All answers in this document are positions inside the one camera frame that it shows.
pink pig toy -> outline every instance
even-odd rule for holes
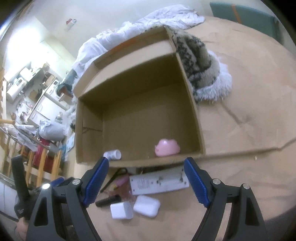
[[[157,156],[170,156],[180,152],[180,147],[176,140],[161,139],[155,146],[155,154]]]

cardboard box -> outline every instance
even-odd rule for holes
[[[74,88],[77,162],[119,149],[111,167],[159,166],[204,153],[197,107],[179,55],[164,27],[100,56]],[[175,139],[178,155],[158,158],[160,139]]]
[[[206,147],[198,166],[227,185],[248,183],[269,240],[279,240],[295,223],[296,57],[271,37],[225,19],[206,16],[187,31],[228,65],[233,78],[223,101],[198,104]],[[170,241],[191,240],[205,213],[192,189],[153,197],[165,204],[153,220],[135,215],[123,225],[94,204],[88,213],[102,240],[167,240],[168,234]],[[223,239],[230,213],[226,205],[216,240]]]

white blanket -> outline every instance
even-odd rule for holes
[[[193,8],[180,4],[158,9],[135,23],[124,22],[121,28],[102,32],[96,38],[86,41],[79,49],[72,69],[80,78],[96,58],[151,27],[166,24],[171,27],[188,29],[204,22],[204,20],[205,18],[198,16]]]

plastic bag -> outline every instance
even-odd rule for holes
[[[63,120],[63,113],[62,112],[60,112],[58,115],[57,115],[57,117],[55,118],[55,122],[57,122],[57,123],[62,123],[62,120]]]
[[[18,125],[18,124],[16,124],[16,126],[18,127],[18,129],[23,130],[27,134],[36,135],[37,128],[35,126],[31,126],[31,125]]]
[[[41,120],[39,135],[49,141],[61,141],[65,138],[65,128],[62,124],[50,120]]]
[[[36,152],[38,150],[38,145],[32,142],[28,137],[20,132],[17,132],[17,140],[22,144],[27,146],[31,151]]]
[[[124,22],[121,28],[115,31],[104,31],[96,38],[86,41],[80,47],[72,69],[76,71],[78,78],[81,78],[90,64],[103,53],[151,27],[166,24],[185,30],[203,23],[204,20],[205,17],[198,16],[193,8],[181,4],[158,9],[135,23]]]

scissors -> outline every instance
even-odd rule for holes
[[[126,175],[128,173],[128,170],[124,168],[119,168],[114,175],[110,178],[110,180],[107,182],[107,184],[100,190],[100,193],[106,190],[106,188],[119,176]]]

